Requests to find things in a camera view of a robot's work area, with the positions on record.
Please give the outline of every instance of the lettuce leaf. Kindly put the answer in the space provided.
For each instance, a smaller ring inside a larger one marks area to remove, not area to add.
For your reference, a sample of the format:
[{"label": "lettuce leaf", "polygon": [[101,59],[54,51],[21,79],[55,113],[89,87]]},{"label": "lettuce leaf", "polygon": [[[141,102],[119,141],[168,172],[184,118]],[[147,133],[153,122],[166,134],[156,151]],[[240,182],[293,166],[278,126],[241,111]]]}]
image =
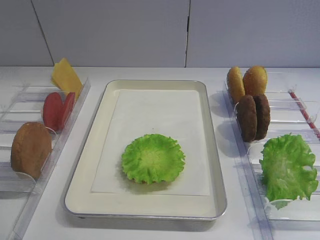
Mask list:
[{"label": "lettuce leaf", "polygon": [[317,189],[316,156],[301,135],[286,134],[272,138],[261,152],[262,182],[269,201],[290,199],[310,200]]},{"label": "lettuce leaf", "polygon": [[121,158],[123,172],[136,183],[172,182],[185,165],[185,154],[178,141],[161,134],[135,139]]}]

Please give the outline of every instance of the red tomato slice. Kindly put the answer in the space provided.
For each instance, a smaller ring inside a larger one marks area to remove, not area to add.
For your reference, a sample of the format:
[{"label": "red tomato slice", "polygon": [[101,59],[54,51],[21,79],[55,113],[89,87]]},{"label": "red tomato slice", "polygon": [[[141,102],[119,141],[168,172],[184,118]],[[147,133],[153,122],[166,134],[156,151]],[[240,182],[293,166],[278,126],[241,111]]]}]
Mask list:
[{"label": "red tomato slice", "polygon": [[63,108],[62,99],[59,93],[50,93],[43,105],[43,123],[46,127],[58,131],[59,114]]},{"label": "red tomato slice", "polygon": [[59,114],[58,127],[59,127],[59,130],[61,131],[64,129],[66,122],[72,110],[74,109],[75,100],[76,100],[76,93],[69,92],[69,94],[66,96],[63,107]]}]

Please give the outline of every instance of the yellow cheese slice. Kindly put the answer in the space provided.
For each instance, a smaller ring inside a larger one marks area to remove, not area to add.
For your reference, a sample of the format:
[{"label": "yellow cheese slice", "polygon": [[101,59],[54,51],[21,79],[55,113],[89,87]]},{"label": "yellow cheese slice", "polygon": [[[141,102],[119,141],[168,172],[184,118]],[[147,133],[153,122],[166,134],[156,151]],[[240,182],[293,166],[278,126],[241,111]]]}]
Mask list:
[{"label": "yellow cheese slice", "polygon": [[75,93],[75,99],[78,99],[82,83],[66,58],[62,58],[59,63],[54,65],[51,81],[64,91],[65,95]]}]

